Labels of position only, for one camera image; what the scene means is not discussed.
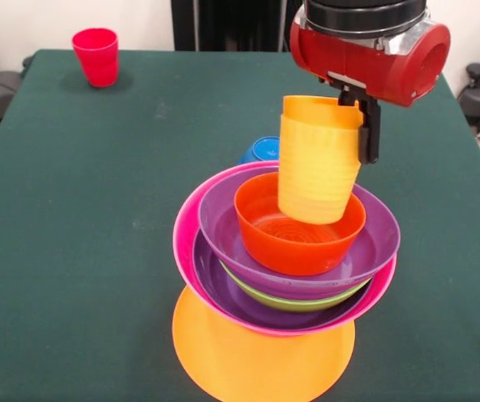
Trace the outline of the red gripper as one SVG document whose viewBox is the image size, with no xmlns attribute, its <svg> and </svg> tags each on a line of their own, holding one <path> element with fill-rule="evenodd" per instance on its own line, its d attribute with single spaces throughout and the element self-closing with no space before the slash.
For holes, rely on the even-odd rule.
<svg viewBox="0 0 480 402">
<path fill-rule="evenodd" d="M 450 45 L 448 27 L 428 15 L 401 33 L 345 39 L 315 30 L 301 8 L 290 31 L 290 49 L 299 67 L 333 86 L 357 87 L 368 95 L 359 99 L 364 116 L 359 128 L 361 164 L 379 160 L 381 109 L 377 100 L 408 107 L 429 93 Z M 350 89 L 342 89 L 338 104 L 355 106 L 357 99 Z"/>
</svg>

